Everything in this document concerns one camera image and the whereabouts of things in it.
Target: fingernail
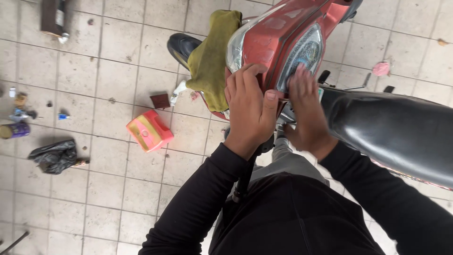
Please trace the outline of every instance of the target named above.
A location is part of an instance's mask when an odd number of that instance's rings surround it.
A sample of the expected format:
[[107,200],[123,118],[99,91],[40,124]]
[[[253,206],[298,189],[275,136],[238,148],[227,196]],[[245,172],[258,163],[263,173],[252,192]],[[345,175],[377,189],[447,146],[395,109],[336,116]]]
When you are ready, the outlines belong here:
[[274,100],[277,97],[277,94],[275,93],[274,90],[268,90],[266,91],[266,97],[269,100]]

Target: white tube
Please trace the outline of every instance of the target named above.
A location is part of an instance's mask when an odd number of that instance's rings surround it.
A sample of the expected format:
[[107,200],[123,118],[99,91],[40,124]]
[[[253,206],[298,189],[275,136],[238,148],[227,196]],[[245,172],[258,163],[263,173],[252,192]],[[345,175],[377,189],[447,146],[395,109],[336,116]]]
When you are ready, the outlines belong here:
[[182,91],[184,91],[186,89],[187,89],[186,81],[183,80],[183,81],[181,81],[181,83],[179,83],[179,85],[176,87],[176,89],[173,91],[173,94],[170,97],[170,105],[171,106],[175,106],[176,100],[178,99],[178,96],[179,96],[179,93],[181,93]]

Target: black plastic bag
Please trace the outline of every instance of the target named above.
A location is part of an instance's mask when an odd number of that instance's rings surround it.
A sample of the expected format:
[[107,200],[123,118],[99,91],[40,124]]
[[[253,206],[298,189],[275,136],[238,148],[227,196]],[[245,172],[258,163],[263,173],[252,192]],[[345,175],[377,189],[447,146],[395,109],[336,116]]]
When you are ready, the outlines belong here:
[[44,173],[60,174],[76,164],[76,142],[70,139],[34,149],[28,159],[39,164],[38,167]]

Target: tiled floor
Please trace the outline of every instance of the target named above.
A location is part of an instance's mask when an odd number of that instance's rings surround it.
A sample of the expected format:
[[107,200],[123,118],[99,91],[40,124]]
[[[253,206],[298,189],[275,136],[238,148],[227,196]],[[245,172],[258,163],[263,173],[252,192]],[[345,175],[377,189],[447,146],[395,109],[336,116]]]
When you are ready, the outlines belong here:
[[[185,91],[174,108],[158,111],[175,134],[168,148],[145,154],[131,142],[125,125],[153,107],[149,96],[172,92],[190,75],[169,55],[168,37],[185,31],[203,39],[214,10],[259,15],[272,0],[72,0],[71,38],[64,45],[39,32],[39,2],[0,1],[0,84],[29,94],[27,105],[43,117],[29,122],[30,136],[0,141],[0,250],[30,230],[14,253],[136,254],[228,126]],[[453,106],[453,44],[437,43],[453,43],[451,8],[453,0],[364,1],[354,22],[340,24],[327,40],[322,69],[331,70],[331,84],[344,88],[360,85],[374,64],[389,61],[392,75],[372,76],[366,90],[392,85],[395,93]],[[54,107],[46,107],[48,101]],[[71,118],[56,120],[62,110]],[[91,158],[90,166],[50,176],[25,159],[68,137],[80,156]],[[268,164],[269,156],[258,163]],[[453,212],[452,192],[408,183]],[[339,183],[331,184],[352,199]],[[365,218],[376,241],[394,254],[393,242]]]

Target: sleeve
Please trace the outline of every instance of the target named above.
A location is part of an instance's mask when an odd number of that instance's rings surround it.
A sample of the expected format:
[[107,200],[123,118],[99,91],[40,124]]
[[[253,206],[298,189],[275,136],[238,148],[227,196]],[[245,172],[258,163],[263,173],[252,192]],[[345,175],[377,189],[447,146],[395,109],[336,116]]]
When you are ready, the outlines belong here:
[[200,243],[247,164],[221,143],[176,193],[146,235],[139,255],[199,254]]
[[400,255],[453,254],[453,216],[415,188],[342,142],[320,164],[398,242]]

